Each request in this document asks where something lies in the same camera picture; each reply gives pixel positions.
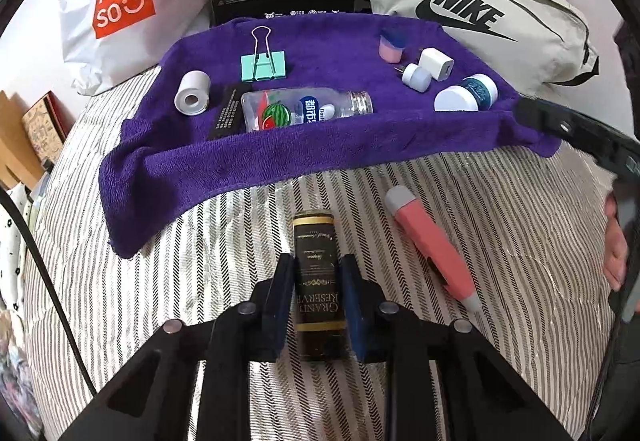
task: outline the white plastic bag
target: white plastic bag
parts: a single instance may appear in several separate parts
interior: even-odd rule
[[[158,63],[206,0],[60,0],[65,63],[81,95],[100,94]]]

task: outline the white wall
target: white wall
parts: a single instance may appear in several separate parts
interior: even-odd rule
[[[75,121],[86,98],[71,89],[62,62],[58,0],[23,2],[0,37],[0,60],[0,90],[17,96],[23,109],[53,91],[65,120]]]

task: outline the black can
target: black can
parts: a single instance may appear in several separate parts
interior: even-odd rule
[[[334,215],[327,210],[293,218],[296,271],[296,331],[303,360],[342,358],[346,323],[337,280],[338,249]]]

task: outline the plastic water bottle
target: plastic water bottle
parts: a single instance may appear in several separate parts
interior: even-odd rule
[[[248,132],[373,112],[368,93],[341,93],[328,87],[252,91],[242,95],[241,103]]]

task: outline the black cable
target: black cable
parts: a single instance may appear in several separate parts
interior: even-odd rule
[[[24,222],[22,218],[22,214],[18,210],[18,207],[14,204],[12,199],[9,197],[9,194],[4,191],[4,189],[0,188],[0,204],[4,207],[6,212],[9,214],[9,217],[13,220],[15,225],[18,227],[21,236],[24,238],[24,242],[26,243],[29,251],[31,252],[31,257],[33,257],[33,261],[36,263],[38,267],[38,271],[40,272],[40,276],[42,277],[42,281],[44,282],[44,286],[47,288],[47,293],[51,297],[53,301],[53,307],[56,309],[56,313],[60,318],[60,322],[62,322],[62,328],[65,330],[66,339],[71,346],[71,350],[73,351],[74,358],[78,363],[78,369],[80,369],[80,373],[82,374],[82,378],[89,388],[89,392],[91,392],[92,396],[95,396],[97,392],[95,391],[95,387],[91,378],[89,377],[89,372],[84,365],[84,361],[82,361],[82,356],[80,355],[80,350],[78,349],[78,344],[76,344],[76,339],[74,338],[74,334],[71,331],[71,326],[69,325],[68,320],[66,319],[65,310],[62,309],[62,304],[60,304],[60,299],[58,298],[58,294],[56,293],[56,289],[53,287],[53,283],[51,278],[49,277],[49,272],[47,271],[47,267],[44,265],[44,261],[42,260],[42,256],[38,249],[35,239],[33,239],[33,235],[29,231],[29,227],[27,223]]]

